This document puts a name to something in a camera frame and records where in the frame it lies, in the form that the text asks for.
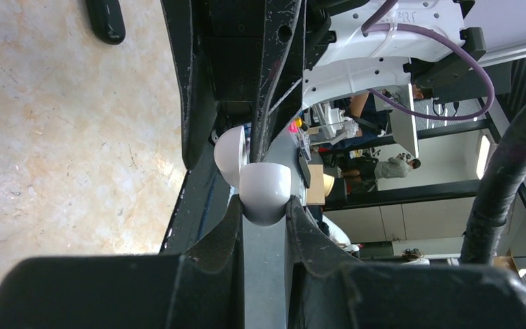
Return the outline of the white earbud charging case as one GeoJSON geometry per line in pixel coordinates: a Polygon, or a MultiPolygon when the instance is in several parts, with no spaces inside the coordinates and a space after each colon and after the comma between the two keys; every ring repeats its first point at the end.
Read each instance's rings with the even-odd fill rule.
{"type": "Polygon", "coordinates": [[[214,161],[226,183],[238,191],[244,216],[271,226],[286,213],[291,196],[291,169],[272,162],[247,162],[245,129],[233,127],[214,146],[214,161]]]}

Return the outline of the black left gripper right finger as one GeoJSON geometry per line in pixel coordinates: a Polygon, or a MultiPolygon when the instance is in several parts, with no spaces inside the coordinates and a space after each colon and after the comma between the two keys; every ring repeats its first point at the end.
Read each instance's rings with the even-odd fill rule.
{"type": "Polygon", "coordinates": [[[362,262],[291,197],[289,328],[526,328],[526,287],[496,267],[362,262]]]}

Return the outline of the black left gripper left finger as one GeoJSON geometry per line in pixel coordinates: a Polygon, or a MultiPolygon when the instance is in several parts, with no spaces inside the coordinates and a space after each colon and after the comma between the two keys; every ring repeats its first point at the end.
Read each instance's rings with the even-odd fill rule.
{"type": "Polygon", "coordinates": [[[40,257],[0,285],[0,328],[243,328],[242,204],[181,254],[40,257]]]}

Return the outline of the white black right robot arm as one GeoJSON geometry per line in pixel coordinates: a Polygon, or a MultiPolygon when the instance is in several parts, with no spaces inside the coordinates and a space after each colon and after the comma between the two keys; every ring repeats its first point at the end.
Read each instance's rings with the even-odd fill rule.
{"type": "Polygon", "coordinates": [[[210,134],[251,124],[253,162],[302,111],[362,91],[434,90],[477,72],[495,96],[472,1],[163,1],[187,169],[210,134]]]}

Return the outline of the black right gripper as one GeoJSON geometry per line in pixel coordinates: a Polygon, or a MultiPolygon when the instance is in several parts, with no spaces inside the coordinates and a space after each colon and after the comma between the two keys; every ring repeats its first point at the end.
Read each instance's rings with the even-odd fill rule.
{"type": "MultiPolygon", "coordinates": [[[[290,51],[301,3],[301,0],[161,2],[179,87],[181,156],[187,170],[194,169],[199,162],[212,128],[212,135],[220,136],[234,126],[250,122],[254,102],[249,158],[251,163],[264,161],[273,128],[271,102],[290,51]],[[204,43],[209,25],[208,6],[212,24],[209,55],[204,43]]],[[[330,30],[331,8],[335,4],[335,1],[305,2],[308,70],[336,40],[330,30]]]]}

